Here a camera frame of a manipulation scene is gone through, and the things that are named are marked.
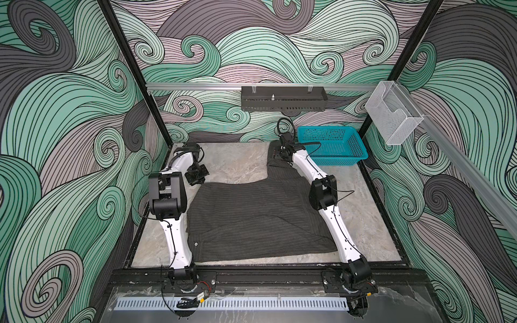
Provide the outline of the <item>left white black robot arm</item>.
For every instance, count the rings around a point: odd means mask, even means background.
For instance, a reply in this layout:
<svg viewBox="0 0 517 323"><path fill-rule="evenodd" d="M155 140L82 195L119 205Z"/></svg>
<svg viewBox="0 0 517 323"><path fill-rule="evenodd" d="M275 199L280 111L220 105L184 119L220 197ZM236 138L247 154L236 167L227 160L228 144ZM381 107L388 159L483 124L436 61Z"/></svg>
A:
<svg viewBox="0 0 517 323"><path fill-rule="evenodd" d="M203 148L195 142L177 148L159 172L149 175L149 212L159 222L167 243L168 277L177 284L196 284L193 253L188 245L185 184L201 185L209 172L201 164Z"/></svg>

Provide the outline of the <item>dark pinstriped long sleeve shirt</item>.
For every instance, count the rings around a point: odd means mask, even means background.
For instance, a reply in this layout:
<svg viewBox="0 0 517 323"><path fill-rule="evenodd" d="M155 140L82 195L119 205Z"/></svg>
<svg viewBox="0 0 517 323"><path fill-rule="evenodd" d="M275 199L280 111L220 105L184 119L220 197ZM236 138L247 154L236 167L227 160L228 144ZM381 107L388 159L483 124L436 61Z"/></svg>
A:
<svg viewBox="0 0 517 323"><path fill-rule="evenodd" d="M309 202L310 184L270 143L267 177L246 184L201 185L187 211L195 262L239 261L337 251Z"/></svg>

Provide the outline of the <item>teal plastic basket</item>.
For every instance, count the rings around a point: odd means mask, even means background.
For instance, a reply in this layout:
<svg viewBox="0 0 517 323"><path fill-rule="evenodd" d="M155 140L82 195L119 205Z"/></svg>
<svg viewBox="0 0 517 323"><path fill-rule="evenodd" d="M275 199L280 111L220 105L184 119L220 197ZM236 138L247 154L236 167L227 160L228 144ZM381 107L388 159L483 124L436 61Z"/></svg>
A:
<svg viewBox="0 0 517 323"><path fill-rule="evenodd" d="M353 166L368 158L361 137L352 127L299 127L298 141L318 166Z"/></svg>

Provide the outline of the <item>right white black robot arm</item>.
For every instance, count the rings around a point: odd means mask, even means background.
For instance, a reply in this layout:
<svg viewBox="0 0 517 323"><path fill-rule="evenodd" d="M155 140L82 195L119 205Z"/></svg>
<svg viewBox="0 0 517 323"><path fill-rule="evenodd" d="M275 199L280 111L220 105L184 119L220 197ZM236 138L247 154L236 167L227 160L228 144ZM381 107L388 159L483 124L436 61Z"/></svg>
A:
<svg viewBox="0 0 517 323"><path fill-rule="evenodd" d="M317 166L307 152L306 145L296 141L296 129L290 118L281 117L277 121L276 132L280 138L277 156L297 166L310 181L309 203L318 211L329 229L340 263L349 272L348 284L353 286L369 281L372 270L368 260L355 245L341 216L337 179Z"/></svg>

